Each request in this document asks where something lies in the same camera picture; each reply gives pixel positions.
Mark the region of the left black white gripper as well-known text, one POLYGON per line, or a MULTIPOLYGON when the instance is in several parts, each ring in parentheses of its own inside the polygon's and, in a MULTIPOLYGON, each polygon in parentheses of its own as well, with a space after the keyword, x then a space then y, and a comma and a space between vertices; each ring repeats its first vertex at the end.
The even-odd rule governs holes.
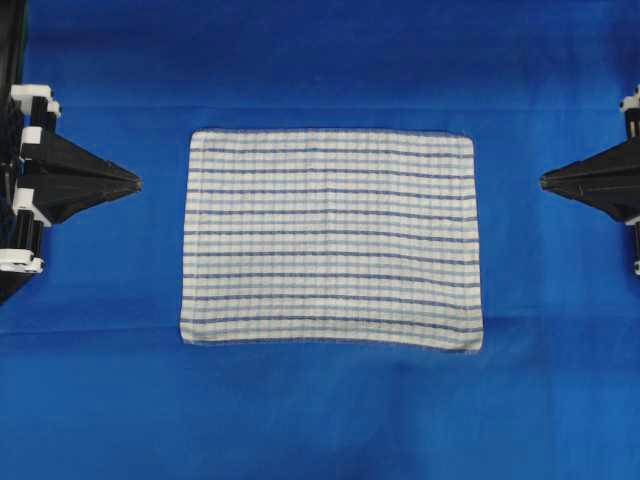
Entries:
POLYGON ((44 267, 40 249, 46 227, 137 193, 142 183, 136 174, 53 132, 61 107, 50 86, 13 84, 8 107, 1 174, 3 206, 9 214, 4 225, 9 231, 1 247, 1 270, 38 274, 44 267), (72 175, 26 175, 27 165, 72 175))

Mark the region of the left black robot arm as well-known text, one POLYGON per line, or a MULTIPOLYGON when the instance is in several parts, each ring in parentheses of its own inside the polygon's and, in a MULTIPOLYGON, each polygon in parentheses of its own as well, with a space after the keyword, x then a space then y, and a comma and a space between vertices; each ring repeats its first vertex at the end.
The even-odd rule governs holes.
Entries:
POLYGON ((62 108, 48 85, 21 81, 27 5, 1 4, 1 277, 42 272, 45 229, 140 191, 141 179, 56 131, 62 108))

